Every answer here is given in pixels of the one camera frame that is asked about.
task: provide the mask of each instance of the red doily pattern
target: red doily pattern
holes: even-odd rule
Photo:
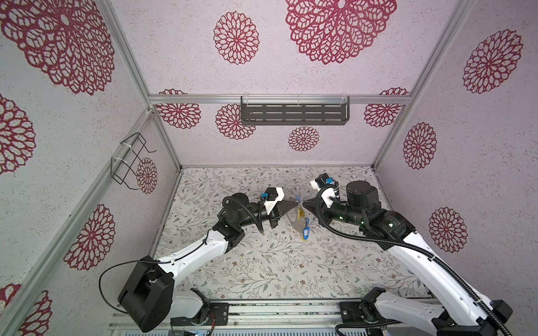
[[[381,95],[406,95],[406,89],[390,88],[382,91]],[[364,111],[364,120],[369,125],[383,127],[392,124],[402,105],[399,104],[368,104]]]
[[[342,63],[372,45],[396,0],[286,0],[286,23],[299,52],[312,61]]]
[[[19,288],[20,284],[10,283],[6,287],[0,289],[0,314],[2,314],[2,311],[4,311]]]
[[[150,158],[143,158],[136,169],[136,181],[140,190],[150,194],[157,186],[157,168]]]
[[[429,226],[435,244],[447,252],[458,252],[467,242],[467,226],[454,209],[435,210],[431,214]]]
[[[508,79],[521,58],[521,36],[505,29],[478,44],[463,69],[463,85],[472,93],[484,93]]]
[[[43,336],[48,330],[48,323],[52,317],[52,300],[48,297],[48,290],[44,290],[39,301],[32,307],[32,312],[19,328],[19,336]]]
[[[223,106],[215,118],[218,130],[230,139],[248,138],[256,126],[245,126],[241,122],[241,107],[237,104]]]
[[[252,20],[245,14],[228,12],[221,16],[213,30],[218,53],[231,64],[244,64],[258,51],[260,40]]]
[[[434,158],[437,145],[434,128],[426,123],[413,126],[403,142],[403,157],[413,168],[424,168]]]
[[[114,48],[92,0],[0,0],[0,21],[54,84],[93,95],[112,80]]]
[[[0,175],[24,166],[36,147],[36,134],[26,112],[0,95]]]
[[[288,144],[298,152],[314,148],[320,139],[320,134],[312,127],[301,126],[294,129],[288,137]]]
[[[110,210],[99,204],[63,260],[70,268],[78,270],[97,266],[110,251],[116,234],[115,227]]]
[[[159,92],[161,95],[186,95],[181,90],[166,89]],[[160,104],[157,111],[164,121],[177,128],[191,128],[200,122],[200,108],[198,104]]]

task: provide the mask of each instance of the robotic arm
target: robotic arm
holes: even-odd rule
[[[401,214],[382,209],[375,187],[366,181],[350,182],[346,186],[348,199],[342,201],[338,182],[327,174],[311,181],[311,185],[318,196],[303,206],[315,214],[322,226],[345,238],[376,242],[410,269],[442,303],[419,303],[374,288],[359,306],[346,308],[347,314],[342,316],[351,317],[344,318],[344,322],[373,325],[395,320],[432,335],[494,336],[498,329],[510,334],[504,323],[512,309],[502,300],[491,301],[466,283]],[[329,225],[333,219],[357,225],[365,237],[337,231]]]
[[[188,274],[200,265],[236,247],[245,237],[244,226],[255,224],[263,233],[262,222],[271,228],[295,201],[283,201],[282,188],[267,188],[258,203],[249,203],[243,193],[225,197],[217,223],[205,237],[169,256],[152,259],[145,256],[136,263],[118,302],[143,332],[153,330],[165,318],[186,317],[201,324],[209,313],[209,300],[196,289],[174,291]]]

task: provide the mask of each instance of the floral patterned surface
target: floral patterned surface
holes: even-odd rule
[[[315,196],[309,181],[328,173],[341,194],[350,181],[366,180],[378,186],[366,167],[328,168],[188,168],[183,170],[156,257],[169,255],[205,235],[215,223],[222,198],[244,192],[254,200],[267,187],[283,187],[285,199]],[[386,208],[383,195],[380,199]],[[311,220],[303,241],[284,216],[275,229],[264,223],[260,234],[245,227],[241,243],[225,255],[190,274],[181,287],[200,289],[208,298],[337,298],[359,297],[372,287],[384,287],[404,297],[424,297],[428,290],[390,253],[377,245],[345,240]],[[295,210],[289,218],[293,219]],[[357,227],[333,223],[356,233]]]

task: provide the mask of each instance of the white floor with leaf pattern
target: white floor with leaf pattern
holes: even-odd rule
[[[309,181],[321,173],[340,183],[344,199],[350,181],[366,180],[378,187],[368,167],[184,169],[156,257],[205,236],[217,221],[223,197],[244,192],[254,201],[267,187],[283,187],[285,199],[295,195],[308,199],[315,196]],[[386,208],[380,190],[379,195]],[[200,267],[179,286],[196,287],[210,299],[361,297],[374,286],[404,297],[428,296],[428,289],[390,253],[375,244],[333,235],[306,213],[311,221],[307,241],[286,216],[275,229],[266,222],[264,234],[254,225],[245,227],[245,238],[236,248]],[[295,218],[295,209],[289,218]],[[332,225],[358,233],[353,225]]]

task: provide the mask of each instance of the black wire rack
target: black wire rack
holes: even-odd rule
[[[135,152],[133,150],[133,147],[135,146],[135,144],[139,142],[142,146],[140,147],[140,149]],[[137,174],[135,173],[135,171],[132,169],[132,166],[133,164],[137,161],[142,161],[142,159],[140,158],[140,152],[142,151],[142,149],[145,149],[148,153],[155,153],[157,150],[154,150],[154,151],[150,151],[149,149],[147,149],[146,147],[146,139],[142,136],[142,134],[140,133],[134,133],[133,135],[127,137],[125,140],[123,140],[120,144],[121,145],[125,145],[125,146],[128,146],[129,147],[129,151],[131,153],[134,154],[134,158],[133,158],[133,161],[131,163],[128,163],[125,158],[127,156],[127,152],[123,158],[118,158],[118,157],[114,157],[114,158],[110,158],[110,176],[114,179],[114,181],[118,182],[120,185],[121,184],[125,184],[127,186],[127,188],[131,189],[131,190],[138,190],[139,188],[131,188],[127,182],[125,181],[125,179],[127,178],[127,175],[129,174],[129,172],[131,171],[135,176],[137,176]],[[114,170],[114,163],[119,160],[119,165],[118,167],[116,167],[116,169]],[[125,165],[127,166],[127,171],[125,172],[125,174],[122,176],[119,176],[118,174],[116,174],[120,168]]]

